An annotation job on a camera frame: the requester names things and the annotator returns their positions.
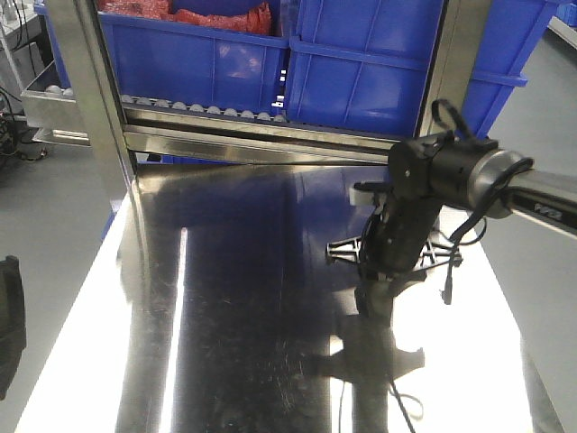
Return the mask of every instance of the black cable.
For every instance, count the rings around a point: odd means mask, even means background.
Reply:
[[[6,159],[15,156],[18,153],[18,144],[17,141],[14,140],[14,129],[13,126],[4,118],[0,118],[0,134],[0,156],[5,157]]]
[[[5,90],[3,88],[0,88],[0,95],[2,95],[4,97],[4,99],[6,100],[6,104],[8,104],[8,110],[10,112],[10,116],[12,117],[12,123],[8,123],[7,119],[5,119],[5,117],[3,117],[3,119],[7,122],[7,127],[8,127],[8,133],[10,134],[12,141],[14,143],[14,146],[16,146],[18,144],[18,140],[20,135],[18,134],[18,125],[16,124],[16,119],[14,117],[14,111],[12,109],[12,104],[10,103],[10,99],[6,96],[5,94]]]
[[[463,133],[464,138],[475,140],[475,136],[471,132],[471,129],[469,129],[469,126],[467,125],[467,123],[465,122],[459,111],[447,99],[437,99],[433,101],[433,104],[431,105],[433,120],[437,125],[439,125],[440,127],[442,127],[447,131],[453,129],[448,124],[446,124],[443,121],[443,119],[441,119],[441,114],[439,113],[439,106],[442,106],[445,110],[447,110],[447,112],[449,113],[449,115],[451,116],[451,118],[455,123],[456,129]]]
[[[371,216],[367,218],[367,221],[364,223],[364,227],[362,228],[361,232],[361,248],[359,249],[359,268],[361,270],[361,276],[363,279],[367,278],[367,253],[365,250],[365,241],[367,238],[367,234],[373,225],[375,220],[378,220],[380,214],[376,213],[378,207],[375,207],[375,210],[372,212]]]
[[[451,255],[449,256],[447,278],[444,282],[444,290],[442,292],[443,301],[445,304],[449,305],[452,302],[454,261],[459,249],[459,244],[461,243],[463,237],[467,234],[467,232],[472,230],[479,223],[479,221],[481,221],[491,206],[493,206],[493,204],[499,199],[501,192],[507,186],[510,178],[521,171],[529,170],[533,166],[533,163],[534,161],[532,158],[522,158],[501,172],[495,182],[493,182],[490,188],[487,189],[479,201],[479,205],[477,205],[477,207],[473,210],[469,218],[464,223],[462,223],[451,236],[449,236],[449,241],[453,242],[453,248],[451,249]]]
[[[459,246],[471,246],[477,244],[485,236],[488,227],[487,218],[485,216],[483,217],[482,222],[483,222],[483,228],[481,229],[477,237],[475,237],[472,241],[461,242]],[[447,241],[448,243],[451,244],[451,246],[453,246],[453,242],[449,239],[449,236],[447,236],[443,230],[435,230],[435,232],[441,235],[445,241]]]
[[[12,93],[10,93],[8,90],[6,90],[5,88],[3,88],[2,86],[0,86],[0,92],[4,92],[6,93],[8,96],[14,98],[15,100],[17,100],[18,102],[22,102],[22,100],[19,97],[15,97]],[[12,108],[10,108],[10,115],[14,115],[14,112],[12,111]]]
[[[418,398],[415,397],[414,395],[410,395],[410,394],[403,394],[403,393],[401,393],[401,394],[399,394],[399,395],[400,395],[400,398],[401,398],[401,399],[407,399],[407,400],[414,401],[414,402],[418,405],[418,407],[420,408],[421,413],[419,413],[418,415],[414,415],[414,414],[412,414],[412,413],[409,414],[409,416],[410,416],[412,419],[416,419],[417,421],[420,421],[420,420],[422,420],[422,419],[425,417],[425,405],[423,404],[423,402],[422,402],[420,399],[418,399]]]
[[[30,33],[28,32],[28,20],[26,19],[26,8],[24,7],[24,0],[20,0],[20,5],[22,6],[23,14],[24,14],[24,29],[26,30],[26,45],[28,46],[28,57],[30,57],[30,65],[32,66],[32,72],[34,73],[34,77],[38,75],[36,72],[36,68],[34,67],[34,59],[32,58],[32,47],[30,46]]]
[[[18,41],[16,42],[16,45],[14,45],[14,48],[12,48],[12,51],[16,51],[18,50],[20,47],[20,44],[22,43],[22,16],[20,15],[20,11],[18,10],[18,5],[16,4],[16,0],[12,0],[12,4],[14,5],[14,9],[16,10],[16,14],[18,15],[18,23],[20,24],[20,27],[18,27]]]
[[[411,418],[408,416],[407,409],[405,408],[405,405],[403,404],[403,400],[401,399],[401,396],[398,393],[397,385],[395,384],[395,381],[393,380],[393,378],[390,374],[388,374],[388,377],[389,377],[390,388],[393,390],[393,395],[397,399],[398,407],[400,408],[400,411],[403,413],[403,418],[405,419],[405,422],[407,423],[407,427],[411,433],[416,433],[415,428],[413,427],[413,423],[411,422]]]
[[[10,103],[10,99],[6,96],[6,95],[11,95],[10,92],[8,92],[5,88],[0,86],[0,95],[2,95],[4,97],[6,104],[8,104],[8,115],[10,115],[12,117],[12,121],[14,122],[14,124],[16,124],[16,118],[14,116],[12,104]]]

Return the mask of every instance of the red mesh bag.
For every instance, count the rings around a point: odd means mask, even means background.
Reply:
[[[162,14],[160,18],[162,21],[176,21],[173,14]]]
[[[236,16],[204,16],[186,9],[179,9],[174,14],[174,21],[263,35],[270,35],[272,32],[272,14],[266,2],[253,7],[247,14]]]
[[[111,14],[142,16],[161,20],[163,15],[170,13],[170,7],[170,0],[113,0],[105,3],[102,10]]]

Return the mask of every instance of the stainless steel frame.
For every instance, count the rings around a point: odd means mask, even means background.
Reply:
[[[417,135],[432,131],[429,107],[434,99],[446,97],[462,105],[490,4],[491,0],[445,1]],[[48,7],[77,103],[26,91],[25,98],[36,101],[28,103],[32,105],[32,124],[87,133],[113,208],[118,207],[134,174],[129,151],[249,163],[382,164],[398,140],[134,105],[124,105],[123,109],[94,4],[51,0]],[[46,122],[47,111],[40,106],[50,106],[49,116],[55,114],[55,118]],[[56,106],[67,114],[58,115]],[[76,108],[82,122],[71,114]]]
[[[449,99],[461,110],[491,4],[492,0],[446,3],[417,136],[438,132],[431,116],[431,103],[436,99]]]
[[[577,31],[572,27],[554,16],[549,23],[549,29],[577,50]]]
[[[124,111],[96,5],[88,0],[56,0],[46,6],[111,207],[116,211],[134,172],[123,134]]]

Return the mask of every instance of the gray floor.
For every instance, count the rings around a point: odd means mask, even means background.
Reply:
[[[21,261],[28,330],[20,368],[0,402],[1,433],[15,429],[96,255],[108,213],[88,148],[51,147],[45,160],[0,170],[0,254]]]
[[[546,37],[526,74],[527,89],[514,93],[491,135],[503,147],[536,157],[543,170],[577,174],[577,54]],[[0,254],[22,261],[29,333],[20,370],[0,402],[0,433],[14,431],[96,254],[107,216],[89,149],[57,146],[44,161],[0,170]],[[511,245],[523,253],[512,252]],[[512,304],[523,302],[527,287],[543,293],[540,288],[549,290],[547,282],[557,281],[571,288],[577,277],[566,265],[566,258],[577,254],[575,244],[516,217],[491,224],[483,246]],[[522,328],[532,327],[528,314],[517,320]]]
[[[524,70],[491,136],[536,159],[536,168],[577,175],[577,51],[552,34]],[[491,221],[483,247],[567,433],[577,431],[573,357],[577,242],[519,216]]]

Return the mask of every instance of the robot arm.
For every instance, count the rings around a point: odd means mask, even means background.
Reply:
[[[436,119],[440,105],[464,137],[447,131],[393,146],[387,204],[363,240],[369,269],[389,278],[410,272],[442,205],[472,212],[451,236],[456,244],[482,217],[511,212],[577,234],[577,179],[532,170],[532,159],[473,137],[447,101],[435,101]]]

